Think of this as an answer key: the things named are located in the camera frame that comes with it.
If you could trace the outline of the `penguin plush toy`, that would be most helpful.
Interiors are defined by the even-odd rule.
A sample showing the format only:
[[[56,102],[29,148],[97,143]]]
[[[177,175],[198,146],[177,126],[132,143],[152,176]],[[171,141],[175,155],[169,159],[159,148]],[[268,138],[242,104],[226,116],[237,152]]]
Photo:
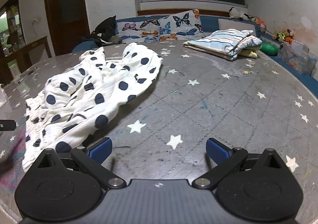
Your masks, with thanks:
[[[231,7],[229,10],[230,18],[234,18],[240,21],[248,21],[249,15],[244,13],[243,11],[237,10],[235,7]]]

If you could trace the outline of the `black pen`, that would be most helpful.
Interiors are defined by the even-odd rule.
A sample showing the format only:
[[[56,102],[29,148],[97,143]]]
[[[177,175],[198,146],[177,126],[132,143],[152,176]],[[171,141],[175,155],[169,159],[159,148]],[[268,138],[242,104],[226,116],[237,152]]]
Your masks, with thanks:
[[[17,83],[21,83],[24,81],[25,78],[27,78],[29,75],[33,74],[37,70],[37,67],[31,68],[24,73],[22,73],[18,78],[17,78]]]

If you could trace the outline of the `butterfly print pillow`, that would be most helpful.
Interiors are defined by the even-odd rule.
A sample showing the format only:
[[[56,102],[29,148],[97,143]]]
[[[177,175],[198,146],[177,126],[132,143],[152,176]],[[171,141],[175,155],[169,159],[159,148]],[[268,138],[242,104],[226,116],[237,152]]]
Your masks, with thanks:
[[[205,37],[199,10],[193,9],[143,21],[118,22],[116,34],[123,43],[187,41]]]

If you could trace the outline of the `brown wooden door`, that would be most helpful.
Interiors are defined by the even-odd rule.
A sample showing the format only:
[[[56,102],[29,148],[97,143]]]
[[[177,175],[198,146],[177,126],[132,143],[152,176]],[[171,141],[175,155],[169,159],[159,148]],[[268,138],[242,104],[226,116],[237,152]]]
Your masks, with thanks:
[[[44,0],[54,53],[72,52],[89,35],[85,0]]]

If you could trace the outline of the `clear plastic toy box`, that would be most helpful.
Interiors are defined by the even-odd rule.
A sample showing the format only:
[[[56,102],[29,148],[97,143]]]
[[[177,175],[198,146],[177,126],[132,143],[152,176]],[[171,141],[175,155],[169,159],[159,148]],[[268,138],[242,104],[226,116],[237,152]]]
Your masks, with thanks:
[[[311,75],[317,56],[309,51],[308,46],[298,42],[283,42],[279,51],[280,58],[302,75]]]

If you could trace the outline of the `striped folded blanket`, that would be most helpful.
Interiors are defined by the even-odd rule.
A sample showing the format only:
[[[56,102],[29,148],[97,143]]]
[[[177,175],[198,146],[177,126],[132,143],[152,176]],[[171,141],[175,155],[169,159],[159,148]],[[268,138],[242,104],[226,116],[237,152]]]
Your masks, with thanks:
[[[218,30],[202,39],[186,41],[183,46],[234,61],[243,49],[261,46],[262,40],[252,33],[252,30]]]

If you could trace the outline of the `black bag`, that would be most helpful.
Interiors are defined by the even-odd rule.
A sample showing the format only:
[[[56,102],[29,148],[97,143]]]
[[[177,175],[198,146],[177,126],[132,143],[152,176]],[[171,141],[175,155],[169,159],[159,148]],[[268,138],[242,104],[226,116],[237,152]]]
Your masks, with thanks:
[[[122,38],[116,34],[116,16],[102,21],[83,41],[92,41],[97,47],[122,44]]]

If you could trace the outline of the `wooden side table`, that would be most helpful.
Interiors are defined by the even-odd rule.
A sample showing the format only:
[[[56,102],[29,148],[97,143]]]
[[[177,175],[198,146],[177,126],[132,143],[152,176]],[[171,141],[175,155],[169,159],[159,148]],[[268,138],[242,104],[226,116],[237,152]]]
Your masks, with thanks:
[[[0,59],[1,84],[7,85],[14,79],[14,77],[11,73],[11,70],[8,66],[9,62],[16,60],[17,65],[18,65],[21,73],[23,73],[24,71],[26,71],[28,68],[30,68],[32,66],[29,52],[32,51],[33,49],[41,46],[41,45],[45,46],[46,53],[47,53],[48,57],[52,58],[51,50],[48,46],[47,36],[44,36],[44,37],[26,45],[26,46],[24,46],[23,48],[18,49],[17,51],[14,51],[13,53],[11,53],[8,56],[4,55],[4,52],[1,48],[1,59]]]

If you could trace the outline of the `green round toy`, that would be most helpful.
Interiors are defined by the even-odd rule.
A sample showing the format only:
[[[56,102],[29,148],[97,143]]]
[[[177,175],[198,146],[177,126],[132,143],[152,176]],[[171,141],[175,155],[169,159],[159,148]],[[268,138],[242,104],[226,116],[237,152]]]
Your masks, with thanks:
[[[268,43],[262,43],[260,51],[270,56],[276,56],[278,54],[278,48]]]

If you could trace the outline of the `orange plush toys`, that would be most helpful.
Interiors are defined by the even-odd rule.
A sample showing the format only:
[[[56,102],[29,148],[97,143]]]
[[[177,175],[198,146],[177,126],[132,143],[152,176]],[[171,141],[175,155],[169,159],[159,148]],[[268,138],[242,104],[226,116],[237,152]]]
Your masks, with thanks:
[[[274,31],[272,39],[278,42],[293,42],[294,31],[291,29],[283,29],[282,31]]]

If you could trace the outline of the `white navy polka dot garment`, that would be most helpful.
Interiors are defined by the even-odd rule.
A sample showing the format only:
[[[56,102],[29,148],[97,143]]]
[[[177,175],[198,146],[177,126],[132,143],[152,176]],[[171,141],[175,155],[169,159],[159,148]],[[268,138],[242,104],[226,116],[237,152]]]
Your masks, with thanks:
[[[107,59],[102,48],[88,50],[79,64],[49,78],[36,97],[26,100],[23,170],[27,171],[44,149],[69,152],[105,127],[120,106],[155,81],[162,61],[153,50],[131,43],[121,59]]]

